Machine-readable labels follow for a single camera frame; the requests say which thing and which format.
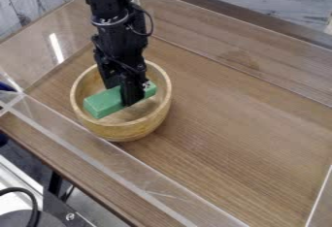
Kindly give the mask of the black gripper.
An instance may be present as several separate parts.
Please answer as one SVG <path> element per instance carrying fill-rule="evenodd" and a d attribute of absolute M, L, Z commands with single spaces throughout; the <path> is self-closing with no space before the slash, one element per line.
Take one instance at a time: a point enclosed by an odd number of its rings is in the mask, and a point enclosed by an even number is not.
<path fill-rule="evenodd" d="M 93 16 L 91 22 L 97 28 L 92 43 L 104 88 L 111 89 L 120 84 L 121 103 L 129 107 L 145 96 L 145 18 L 124 16 L 111 19 Z"/>

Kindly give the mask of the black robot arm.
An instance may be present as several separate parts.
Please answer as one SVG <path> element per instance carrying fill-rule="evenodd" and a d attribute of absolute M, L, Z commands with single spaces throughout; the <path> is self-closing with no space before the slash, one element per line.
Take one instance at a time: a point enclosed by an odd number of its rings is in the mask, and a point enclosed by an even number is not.
<path fill-rule="evenodd" d="M 145 31 L 145 10 L 133 0 L 85 0 L 91 23 L 93 57 L 107 89 L 119 87 L 120 102 L 128 107 L 144 98 L 144 49 L 152 31 Z"/>

